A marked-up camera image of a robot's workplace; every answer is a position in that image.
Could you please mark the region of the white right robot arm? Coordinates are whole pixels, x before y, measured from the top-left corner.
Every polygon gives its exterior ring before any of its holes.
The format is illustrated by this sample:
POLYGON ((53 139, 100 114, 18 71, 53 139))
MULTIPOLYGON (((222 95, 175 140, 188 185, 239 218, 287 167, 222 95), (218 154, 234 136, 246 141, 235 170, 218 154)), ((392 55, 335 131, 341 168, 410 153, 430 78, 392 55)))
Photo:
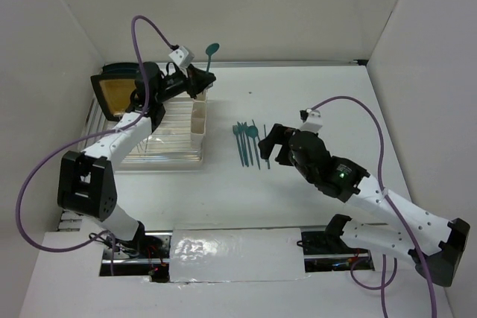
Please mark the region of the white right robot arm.
POLYGON ((381 188, 378 179, 362 166, 331 155, 316 133, 275 124, 259 142, 260 156, 268 159, 277 145, 281 147, 275 158, 279 165, 295 167, 322 194, 362 209, 389 226, 380 229, 336 214, 325 228, 328 249, 377 251, 414 265, 436 285, 452 285, 470 231, 466 221, 438 217, 381 188))

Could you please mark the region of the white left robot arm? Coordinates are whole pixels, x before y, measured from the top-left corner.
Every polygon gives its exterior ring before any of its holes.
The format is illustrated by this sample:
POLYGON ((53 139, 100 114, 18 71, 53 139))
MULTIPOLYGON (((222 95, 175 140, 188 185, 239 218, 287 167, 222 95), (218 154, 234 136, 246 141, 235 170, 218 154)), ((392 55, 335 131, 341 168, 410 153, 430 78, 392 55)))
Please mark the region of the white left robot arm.
POLYGON ((67 151, 60 162, 57 204, 82 214, 108 231, 131 258, 144 254, 159 239, 145 233, 144 224, 132 218, 118 203, 115 171, 137 144, 151 135, 165 116, 165 102, 186 93, 195 99, 212 85, 213 73, 188 65, 164 74, 156 63, 138 65, 136 76, 124 88, 102 86, 111 73, 95 75, 92 83, 101 93, 118 94, 125 102, 117 124, 81 152, 67 151))

